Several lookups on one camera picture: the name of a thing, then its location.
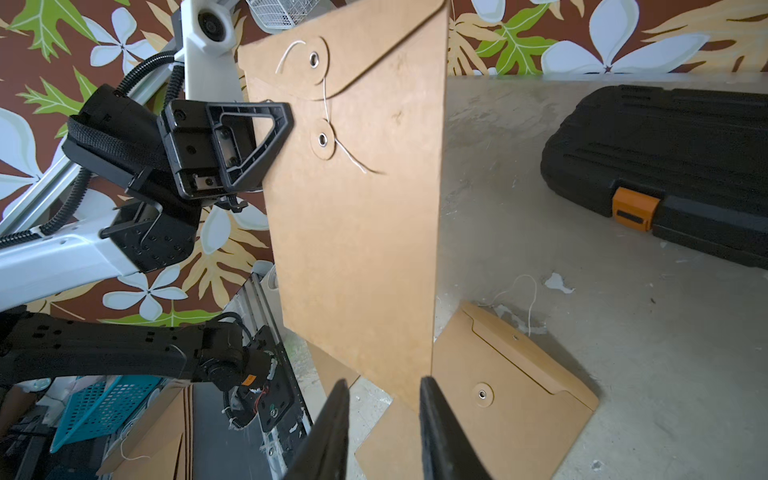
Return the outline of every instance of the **white stain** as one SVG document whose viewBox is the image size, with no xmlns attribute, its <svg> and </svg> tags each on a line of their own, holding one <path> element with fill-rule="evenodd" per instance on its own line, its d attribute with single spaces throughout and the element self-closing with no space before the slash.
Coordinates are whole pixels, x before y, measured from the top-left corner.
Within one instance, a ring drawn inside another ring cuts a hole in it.
<svg viewBox="0 0 768 480">
<path fill-rule="evenodd" d="M 512 318 L 512 323 L 514 323 L 514 327 L 521 332 L 523 332 L 525 335 L 530 336 L 532 333 L 535 333 L 537 335 L 544 335 L 547 332 L 547 326 L 532 326 L 530 332 L 528 331 L 528 325 L 525 324 L 522 318 L 512 313 L 512 311 L 507 308 L 504 305 L 497 305 L 493 307 L 493 311 L 496 312 L 496 316 L 500 319 L 504 318 L 505 313 L 509 313 L 509 316 Z"/>
<path fill-rule="evenodd" d="M 562 293 L 573 293 L 576 290 L 575 288 L 567 288 L 563 282 L 563 276 L 556 272 L 552 272 L 552 276 L 544 282 L 544 286 L 549 289 L 560 290 Z"/>
</svg>

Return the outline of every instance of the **kraft paper envelope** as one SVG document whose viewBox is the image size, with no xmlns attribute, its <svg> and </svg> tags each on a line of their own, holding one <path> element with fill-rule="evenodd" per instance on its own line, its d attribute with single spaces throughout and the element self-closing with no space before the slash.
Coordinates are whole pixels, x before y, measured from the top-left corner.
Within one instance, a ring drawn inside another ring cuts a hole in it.
<svg viewBox="0 0 768 480">
<path fill-rule="evenodd" d="M 434 355 L 432 375 L 497 480 L 551 478 L 598 407 L 594 393 L 527 336 L 470 303 L 451 318 Z M 369 480 L 423 478 L 419 416 L 395 400 L 355 457 Z"/>
<path fill-rule="evenodd" d="M 152 452 L 144 462 L 123 462 L 112 474 L 114 480 L 174 480 L 177 462 L 184 450 L 184 434 L 174 436 L 169 442 Z"/>
<path fill-rule="evenodd" d="M 447 31 L 445 0 L 361 0 L 238 51 L 250 101 L 286 102 L 295 122 L 263 182 L 285 325 L 414 410 L 432 361 Z"/>
<path fill-rule="evenodd" d="M 317 376 L 320 377 L 320 385 L 326 396 L 331 394 L 333 386 L 339 379 L 345 379 L 348 387 L 352 387 L 354 382 L 360 378 L 360 374 L 341 363 L 339 360 L 328 355 L 312 343 L 307 343 L 306 348 L 310 351 L 312 361 L 317 369 Z"/>
</svg>

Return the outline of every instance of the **teal plastic basket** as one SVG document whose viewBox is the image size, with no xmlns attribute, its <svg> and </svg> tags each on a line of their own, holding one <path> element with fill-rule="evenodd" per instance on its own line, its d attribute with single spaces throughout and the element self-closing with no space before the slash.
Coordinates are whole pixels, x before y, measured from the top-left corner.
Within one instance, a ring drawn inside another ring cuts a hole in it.
<svg viewBox="0 0 768 480">
<path fill-rule="evenodd" d="M 95 383 L 69 399 L 51 444 L 51 453 L 62 445 L 115 433 L 160 382 L 156 376 L 119 376 L 107 387 Z"/>
</svg>

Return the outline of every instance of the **white metal frame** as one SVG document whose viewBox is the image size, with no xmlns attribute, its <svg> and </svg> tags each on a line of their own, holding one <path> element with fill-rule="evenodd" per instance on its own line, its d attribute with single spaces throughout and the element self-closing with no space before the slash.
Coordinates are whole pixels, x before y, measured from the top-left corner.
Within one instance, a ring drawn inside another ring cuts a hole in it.
<svg viewBox="0 0 768 480">
<path fill-rule="evenodd" d="M 243 101 L 232 48 L 235 45 L 231 0 L 184 0 L 181 3 L 184 46 L 176 55 L 185 63 L 185 93 L 189 100 Z M 215 14 L 227 30 L 222 42 L 211 41 L 201 31 L 197 16 Z M 167 80 L 168 68 L 148 75 L 129 94 L 145 103 Z M 74 180 L 79 166 L 62 157 L 43 180 L 0 222 L 0 235 L 26 230 Z M 138 268 L 112 240 L 99 236 L 112 225 L 117 211 L 71 223 L 50 237 L 0 249 L 0 311 L 85 285 L 136 273 Z"/>
</svg>

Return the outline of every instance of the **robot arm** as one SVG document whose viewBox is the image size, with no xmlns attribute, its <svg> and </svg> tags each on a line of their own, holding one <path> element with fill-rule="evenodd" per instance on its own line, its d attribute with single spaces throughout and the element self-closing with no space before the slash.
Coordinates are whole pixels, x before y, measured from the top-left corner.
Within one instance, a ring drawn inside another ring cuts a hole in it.
<svg viewBox="0 0 768 480">
<path fill-rule="evenodd" d="M 238 211 L 245 205 L 236 195 L 260 187 L 293 126 L 289 105 L 242 103 L 234 27 L 222 5 L 184 0 L 174 29 L 182 40 L 177 51 L 147 59 L 118 88 L 97 89 L 68 122 L 62 146 L 71 161 L 133 200 L 51 235 L 33 228 L 37 238 L 0 247 L 0 311 L 178 263 L 192 252 L 203 207 Z M 129 94 L 153 67 L 173 61 L 174 70 L 185 70 L 186 99 L 167 98 L 156 117 Z M 262 144 L 256 117 L 274 124 Z"/>
</svg>

